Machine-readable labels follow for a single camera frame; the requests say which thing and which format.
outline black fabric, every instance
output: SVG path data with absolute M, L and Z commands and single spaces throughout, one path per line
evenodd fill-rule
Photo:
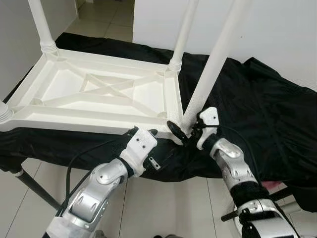
M 167 64 L 172 56 L 169 50 L 69 33 L 63 33 L 56 44 L 68 50 L 156 63 Z M 183 110 L 207 59 L 205 55 L 184 54 L 179 74 Z M 287 81 L 255 58 L 245 63 L 227 59 L 206 102 L 208 106 L 218 108 L 222 125 L 236 129 L 250 142 L 261 180 L 300 181 L 306 187 L 316 187 L 316 92 Z M 244 150 L 245 160 L 254 171 L 243 141 L 229 130 L 219 131 Z M 18 165 L 26 157 L 66 166 L 81 151 L 108 141 L 74 163 L 74 167 L 91 169 L 118 157 L 128 139 L 110 134 L 17 128 L 0 133 L 0 168 L 9 169 L 13 165 L 8 166 L 8 161 Z M 194 176 L 221 177 L 208 152 L 198 151 L 195 145 L 184 148 L 159 139 L 152 156 L 162 168 L 156 171 L 149 167 L 143 174 L 149 179 L 181 181 Z

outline black cloth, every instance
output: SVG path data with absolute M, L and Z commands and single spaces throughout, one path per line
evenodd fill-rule
M 112 39 L 89 38 L 63 33 L 56 41 L 59 48 L 168 64 L 172 51 L 154 49 Z M 208 56 L 184 54 L 179 87 L 183 110 L 186 109 Z M 205 107 L 218 108 L 220 124 L 239 131 L 251 144 L 261 180 L 300 182 L 306 187 L 317 184 L 317 94 L 284 78 L 275 70 L 250 58 L 245 63 L 227 59 Z M 240 146 L 254 171 L 243 141 L 222 129 L 221 135 Z M 118 157 L 129 137 L 111 134 L 16 128 L 0 133 L 0 168 L 10 170 L 8 161 L 20 163 L 26 157 L 67 166 L 91 169 Z M 194 176 L 220 178 L 216 163 L 207 152 L 194 145 L 184 148 L 159 139 L 152 156 L 161 164 L 151 166 L 143 177 L 161 181 L 182 181 Z

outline tiled floor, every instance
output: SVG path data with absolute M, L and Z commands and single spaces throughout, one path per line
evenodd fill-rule
M 67 32 L 132 41 L 133 0 L 95 0 L 94 4 L 85 3 L 79 15 L 80 19 Z M 34 159 L 28 159 L 23 167 L 59 202 L 63 200 L 65 167 Z M 74 169 L 71 184 L 74 186 L 85 173 Z M 0 172 L 0 191 L 0 237 L 42 237 L 55 210 L 10 173 Z M 280 204 L 292 200 L 289 197 Z M 237 238 L 233 223 L 220 220 L 232 207 L 232 199 L 221 179 L 193 178 L 163 183 L 132 178 L 112 195 L 99 229 L 108 238 L 151 238 L 158 234 Z M 301 234 L 317 235 L 316 213 L 297 212 L 289 218 Z
M 132 42 L 134 0 L 95 0 L 79 8 L 66 32 Z

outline black stand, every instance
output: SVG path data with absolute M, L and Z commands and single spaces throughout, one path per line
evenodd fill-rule
M 27 172 L 21 169 L 21 171 L 17 172 L 15 176 L 30 189 L 32 189 L 43 200 L 45 200 L 50 206 L 52 206 L 56 210 L 59 209 L 60 204 L 48 192 L 46 192 L 44 188 L 42 188 Z
M 288 187 L 286 187 L 278 192 L 271 194 L 270 198 L 272 199 L 272 201 L 276 202 L 276 201 L 281 200 L 281 199 L 288 197 L 290 195 L 292 195 L 292 192 L 290 191 L 290 189 Z M 221 220 L 223 222 L 226 222 L 226 221 L 229 221 L 237 216 L 238 216 L 238 211 L 233 211 L 233 212 L 230 212 L 230 213 L 222 216 Z

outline white wall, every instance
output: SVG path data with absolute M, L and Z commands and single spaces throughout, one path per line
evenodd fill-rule
M 188 0 L 135 0 L 133 42 L 173 49 Z M 200 0 L 186 51 L 209 54 L 232 0 Z M 254 0 L 230 57 L 256 57 L 317 90 L 316 0 Z
M 74 0 L 42 0 L 52 37 L 76 18 Z M 15 87 L 41 55 L 27 0 L 0 0 L 0 99 Z

